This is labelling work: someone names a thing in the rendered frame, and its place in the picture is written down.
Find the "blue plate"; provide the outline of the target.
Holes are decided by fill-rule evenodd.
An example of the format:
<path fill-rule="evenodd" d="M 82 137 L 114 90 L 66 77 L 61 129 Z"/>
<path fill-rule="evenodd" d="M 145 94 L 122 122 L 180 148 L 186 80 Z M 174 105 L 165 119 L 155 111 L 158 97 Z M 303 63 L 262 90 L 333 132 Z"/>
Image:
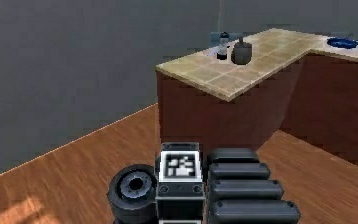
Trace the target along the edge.
<path fill-rule="evenodd" d="M 358 46 L 358 42 L 347 38 L 332 37 L 327 39 L 327 44 L 331 47 L 342 49 L 354 49 Z"/>

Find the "dark grey pot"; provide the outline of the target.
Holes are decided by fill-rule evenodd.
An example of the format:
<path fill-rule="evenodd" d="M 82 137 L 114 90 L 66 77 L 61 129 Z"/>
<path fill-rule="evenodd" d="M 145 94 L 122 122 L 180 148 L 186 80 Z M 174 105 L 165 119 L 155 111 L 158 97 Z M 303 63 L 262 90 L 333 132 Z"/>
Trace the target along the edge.
<path fill-rule="evenodd" d="M 234 45 L 231 53 L 231 61 L 236 65 L 246 65 L 252 59 L 252 44 L 245 42 L 242 37 Z"/>

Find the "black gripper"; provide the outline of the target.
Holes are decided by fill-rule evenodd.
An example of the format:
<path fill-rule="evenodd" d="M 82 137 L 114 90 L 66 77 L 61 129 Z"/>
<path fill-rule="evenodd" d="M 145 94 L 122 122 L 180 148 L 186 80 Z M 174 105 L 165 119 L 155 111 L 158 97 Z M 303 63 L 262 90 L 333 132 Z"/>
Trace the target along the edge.
<path fill-rule="evenodd" d="M 107 199 L 113 224 L 155 224 L 157 180 L 154 167 L 134 164 L 120 170 L 110 181 Z"/>

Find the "grey pepper shaker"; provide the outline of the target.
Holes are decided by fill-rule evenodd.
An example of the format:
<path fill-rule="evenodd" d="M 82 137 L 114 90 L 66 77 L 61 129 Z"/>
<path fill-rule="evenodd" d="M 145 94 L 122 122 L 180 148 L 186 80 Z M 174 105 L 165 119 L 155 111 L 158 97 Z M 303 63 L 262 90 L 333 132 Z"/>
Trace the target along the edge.
<path fill-rule="evenodd" d="M 227 47 L 229 41 L 229 34 L 227 32 L 222 32 L 219 38 L 219 47 L 217 51 L 217 58 L 219 60 L 227 59 Z"/>

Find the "brown tiled kitchen counter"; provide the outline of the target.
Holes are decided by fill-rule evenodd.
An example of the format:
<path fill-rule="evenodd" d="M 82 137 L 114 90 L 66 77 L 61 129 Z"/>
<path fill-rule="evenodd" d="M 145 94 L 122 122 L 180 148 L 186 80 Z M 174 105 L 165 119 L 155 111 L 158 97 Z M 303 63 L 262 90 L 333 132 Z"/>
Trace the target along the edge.
<path fill-rule="evenodd" d="M 283 130 L 358 165 L 358 46 L 283 29 L 246 40 L 246 65 L 210 49 L 157 65 L 161 139 L 256 150 Z"/>

